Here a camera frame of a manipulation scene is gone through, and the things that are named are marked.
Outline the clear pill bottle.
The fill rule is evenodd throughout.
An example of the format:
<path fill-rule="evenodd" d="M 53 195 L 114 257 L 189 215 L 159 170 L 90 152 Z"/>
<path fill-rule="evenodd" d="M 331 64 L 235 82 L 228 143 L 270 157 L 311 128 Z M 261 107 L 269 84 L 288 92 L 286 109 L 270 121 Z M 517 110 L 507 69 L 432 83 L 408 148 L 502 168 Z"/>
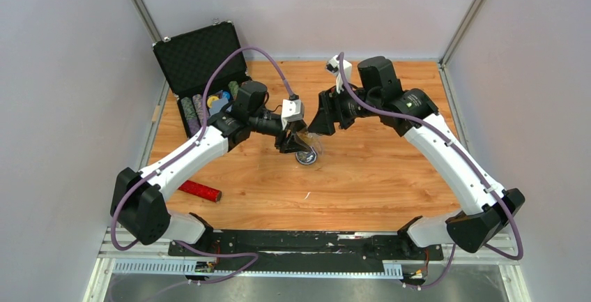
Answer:
<path fill-rule="evenodd" d="M 320 135 L 311 133 L 308 131 L 308 129 L 302 129 L 298 131 L 297 135 L 310 149 L 313 149 L 315 152 L 317 152 L 317 154 L 323 153 Z"/>

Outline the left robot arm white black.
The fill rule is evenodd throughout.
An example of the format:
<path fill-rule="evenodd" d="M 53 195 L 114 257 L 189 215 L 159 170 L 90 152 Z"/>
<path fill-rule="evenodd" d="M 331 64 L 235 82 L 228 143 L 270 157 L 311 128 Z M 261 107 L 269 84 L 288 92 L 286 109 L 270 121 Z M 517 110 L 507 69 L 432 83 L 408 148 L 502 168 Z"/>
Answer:
<path fill-rule="evenodd" d="M 192 214 L 167 209 L 167 200 L 201 168 L 230 152 L 251 133 L 275 138 L 280 153 L 311 151 L 299 134 L 307 129 L 304 105 L 297 95 L 283 100 L 279 114 L 266 108 L 268 90 L 247 81 L 236 98 L 209 116 L 201 130 L 161 160 L 139 171 L 126 167 L 116 177 L 112 197 L 112 225 L 121 225 L 136 243 L 158 239 L 184 241 L 196 255 L 213 248 L 205 223 Z"/>

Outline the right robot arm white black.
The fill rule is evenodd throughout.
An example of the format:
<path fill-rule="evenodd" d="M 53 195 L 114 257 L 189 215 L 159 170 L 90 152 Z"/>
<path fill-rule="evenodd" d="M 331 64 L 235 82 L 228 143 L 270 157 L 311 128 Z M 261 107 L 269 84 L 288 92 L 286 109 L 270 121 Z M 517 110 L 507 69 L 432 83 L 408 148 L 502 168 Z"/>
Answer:
<path fill-rule="evenodd" d="M 404 257 L 416 258 L 429 246 L 452 243 L 469 253 L 485 247 L 507 259 L 523 258 L 514 219 L 525 202 L 523 193 L 505 188 L 476 162 L 423 90 L 403 89 L 393 63 L 384 56 L 358 64 L 360 87 L 350 84 L 352 65 L 343 54 L 329 59 L 325 68 L 335 76 L 335 86 L 319 93 L 309 132 L 333 135 L 356 119 L 377 116 L 431 163 L 459 203 L 456 212 L 418 216 L 404 225 L 398 231 Z"/>

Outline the pink green chip stack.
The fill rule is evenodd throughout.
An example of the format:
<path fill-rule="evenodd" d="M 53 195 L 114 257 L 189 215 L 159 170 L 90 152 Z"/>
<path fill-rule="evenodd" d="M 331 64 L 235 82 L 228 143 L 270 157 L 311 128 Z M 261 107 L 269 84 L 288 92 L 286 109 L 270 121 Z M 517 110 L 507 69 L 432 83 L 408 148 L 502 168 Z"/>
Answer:
<path fill-rule="evenodd" d="M 232 96 L 233 99 L 236 98 L 237 94 L 238 94 L 238 90 L 239 90 L 239 84 L 237 83 L 237 81 L 230 81 L 228 83 L 228 88 L 229 88 L 229 92 Z"/>

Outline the blue playing card deck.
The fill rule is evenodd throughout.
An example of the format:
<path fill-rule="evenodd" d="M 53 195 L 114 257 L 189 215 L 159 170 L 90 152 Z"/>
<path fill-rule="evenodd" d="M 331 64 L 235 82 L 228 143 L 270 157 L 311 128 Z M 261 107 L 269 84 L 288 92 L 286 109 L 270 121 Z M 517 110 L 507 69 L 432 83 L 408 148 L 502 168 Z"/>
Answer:
<path fill-rule="evenodd" d="M 225 110 L 228 106 L 231 106 L 231 101 L 228 101 L 225 98 L 220 98 L 213 103 L 211 108 L 209 108 L 209 115 L 213 116 L 214 114 Z"/>

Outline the yellow dealer button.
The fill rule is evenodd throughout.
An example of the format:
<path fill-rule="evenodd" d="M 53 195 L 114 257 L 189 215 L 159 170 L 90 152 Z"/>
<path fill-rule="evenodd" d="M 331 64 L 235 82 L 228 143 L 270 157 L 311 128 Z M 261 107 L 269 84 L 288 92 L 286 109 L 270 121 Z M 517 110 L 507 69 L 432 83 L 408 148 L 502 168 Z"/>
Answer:
<path fill-rule="evenodd" d="M 218 101 L 219 99 L 220 99 L 220 98 L 219 98 L 218 96 L 215 96 L 215 95 L 211 95 L 211 96 L 209 96 L 209 97 L 207 98 L 207 100 L 206 100 L 206 105 L 207 105 L 207 107 L 208 107 L 208 108 L 211 108 L 211 107 L 213 106 L 213 103 L 214 103 L 215 101 Z"/>

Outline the purple chip stack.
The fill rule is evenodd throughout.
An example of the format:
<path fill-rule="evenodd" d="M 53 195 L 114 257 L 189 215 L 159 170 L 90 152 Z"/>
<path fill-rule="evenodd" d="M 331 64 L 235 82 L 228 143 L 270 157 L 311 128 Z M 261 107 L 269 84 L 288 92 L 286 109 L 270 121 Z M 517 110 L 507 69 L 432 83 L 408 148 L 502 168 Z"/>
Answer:
<path fill-rule="evenodd" d="M 205 115 L 206 109 L 203 107 L 203 97 L 201 94 L 197 94 L 192 97 L 192 103 L 199 120 L 200 124 L 206 122 L 207 116 Z"/>

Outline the red glitter tube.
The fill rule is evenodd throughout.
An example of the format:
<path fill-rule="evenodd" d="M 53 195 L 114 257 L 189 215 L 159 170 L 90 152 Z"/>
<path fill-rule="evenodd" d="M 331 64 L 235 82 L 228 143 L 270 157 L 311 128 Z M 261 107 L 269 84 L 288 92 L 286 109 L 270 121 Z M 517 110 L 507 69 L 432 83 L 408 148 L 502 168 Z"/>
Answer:
<path fill-rule="evenodd" d="M 193 181 L 184 182 L 178 189 L 215 203 L 219 202 L 222 197 L 220 190 Z"/>

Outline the black poker chip case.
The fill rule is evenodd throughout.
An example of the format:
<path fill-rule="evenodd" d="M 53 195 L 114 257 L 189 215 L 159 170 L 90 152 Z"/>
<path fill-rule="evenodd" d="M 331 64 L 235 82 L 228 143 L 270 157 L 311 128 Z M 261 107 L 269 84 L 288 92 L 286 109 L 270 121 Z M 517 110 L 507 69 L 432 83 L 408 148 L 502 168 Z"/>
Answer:
<path fill-rule="evenodd" d="M 218 66 L 239 48 L 239 37 L 234 23 L 230 21 L 182 33 L 153 44 L 155 58 L 176 97 L 187 137 L 190 134 L 181 99 L 202 94 Z"/>

